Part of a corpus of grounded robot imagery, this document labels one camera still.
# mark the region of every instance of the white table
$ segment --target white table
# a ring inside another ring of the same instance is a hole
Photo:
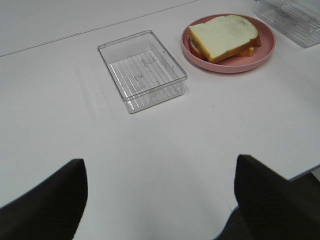
[[[320,45],[275,31],[270,60],[240,74],[183,56],[189,23],[255,16],[253,4],[201,0],[0,57],[0,206],[84,158],[89,196],[75,239],[208,240],[237,205],[238,154],[288,179],[318,166]],[[187,72],[187,90],[130,115],[96,48],[146,29]]]
[[[198,0],[0,0],[0,57]]]

